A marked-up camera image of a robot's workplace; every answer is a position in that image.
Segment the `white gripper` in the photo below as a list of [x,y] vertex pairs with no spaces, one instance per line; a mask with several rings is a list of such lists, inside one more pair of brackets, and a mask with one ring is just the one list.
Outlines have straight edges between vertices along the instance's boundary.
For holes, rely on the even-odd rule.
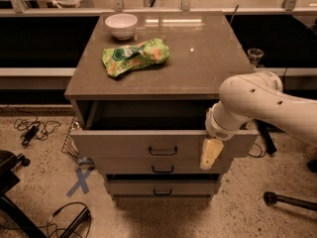
[[233,138],[240,128],[251,121],[251,118],[235,114],[221,102],[214,104],[206,112],[205,128],[211,138],[205,139],[202,147],[200,168],[209,170],[224,148],[222,141]]

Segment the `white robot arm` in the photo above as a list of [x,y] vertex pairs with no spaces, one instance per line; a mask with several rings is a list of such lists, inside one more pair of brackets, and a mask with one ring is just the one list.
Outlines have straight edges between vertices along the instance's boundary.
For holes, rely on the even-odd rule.
[[238,74],[225,79],[220,100],[206,112],[207,138],[200,168],[209,170],[240,127],[261,120],[317,147],[317,101],[282,92],[281,79],[273,72]]

